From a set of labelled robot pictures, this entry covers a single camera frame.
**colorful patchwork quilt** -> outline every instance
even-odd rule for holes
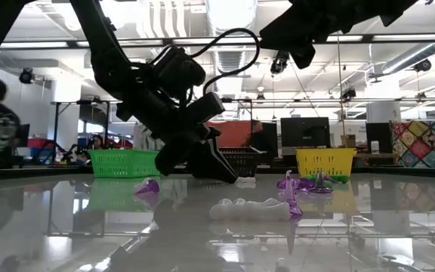
[[[390,130],[399,165],[435,168],[435,121],[391,122]]]

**black basket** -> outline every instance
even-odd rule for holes
[[[219,151],[239,177],[254,177],[261,152],[253,147],[223,147]]]

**reflective tabletop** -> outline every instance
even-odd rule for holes
[[[435,178],[352,175],[297,195],[290,221],[212,221],[221,199],[278,199],[282,175],[223,184],[187,175],[0,181],[0,272],[435,271]]]

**ceiling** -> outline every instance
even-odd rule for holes
[[[109,8],[105,8],[107,15],[113,21],[120,20],[121,27],[116,31],[118,39],[142,39],[142,38],[165,38],[172,36],[172,32],[178,37],[207,37],[210,36],[208,19],[204,0],[150,0],[150,7],[147,9],[138,6],[137,2],[108,2]],[[270,23],[274,18],[282,14],[290,3],[282,0],[259,0],[256,10],[255,24],[252,28],[255,33]],[[37,1],[28,4],[18,17],[11,31],[5,40],[6,43],[15,42],[51,42],[51,41],[84,41],[85,36],[78,26],[71,24],[71,15],[68,15],[69,4],[54,4],[51,1]],[[238,17],[238,11],[230,9],[228,17]],[[172,20],[166,16],[172,14]],[[378,18],[367,20],[352,28],[348,35],[364,34],[397,34],[397,33],[435,33],[435,1],[432,5],[426,6],[423,1],[407,10],[404,15],[391,26],[383,27]],[[240,88],[235,97],[256,98],[258,87],[263,87],[262,93],[266,99],[292,99],[292,98],[335,98],[340,94],[340,82],[348,76],[357,90],[357,97],[374,96],[365,89],[372,79],[367,79],[366,74],[370,71],[364,67],[372,64],[388,62],[403,52],[412,48],[414,43],[374,43],[374,44],[342,44],[334,43],[315,45],[316,56],[312,64],[299,70],[295,65],[288,65],[288,68],[280,75],[280,80],[272,80],[270,63],[275,54],[274,51],[262,50],[258,65],[254,65],[239,79]],[[191,53],[197,52],[200,47],[188,47]],[[154,48],[125,48],[124,51],[130,58],[148,60],[152,59],[155,53]],[[243,49],[251,60],[255,51],[252,46]],[[13,60],[38,60],[54,59],[63,63],[79,75],[85,82],[93,79],[93,72],[89,66],[89,53],[86,48],[62,48],[62,49],[38,49],[14,50],[11,47],[2,47],[2,53]],[[208,78],[215,75],[214,52],[208,52],[196,60],[204,67]],[[400,82],[400,91],[394,97],[414,97],[418,90],[430,91],[435,86],[435,55],[429,57],[432,69],[429,72],[403,70],[393,75]],[[96,84],[90,84],[91,88],[85,88],[86,95],[100,95],[103,98],[111,97]],[[353,107],[355,110],[364,110],[366,103],[351,102],[346,108]],[[314,104],[316,110],[311,109],[309,103],[264,103],[255,104],[255,112],[261,119],[270,119],[272,115],[289,116],[290,109],[300,107],[302,116],[331,116],[340,110],[339,104],[320,103]],[[403,103],[403,110],[416,107],[417,103]],[[422,105],[421,110],[435,111],[435,103]]]

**yellow basket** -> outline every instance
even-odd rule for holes
[[[327,175],[350,177],[355,148],[296,149],[300,175],[314,175],[324,171]]]

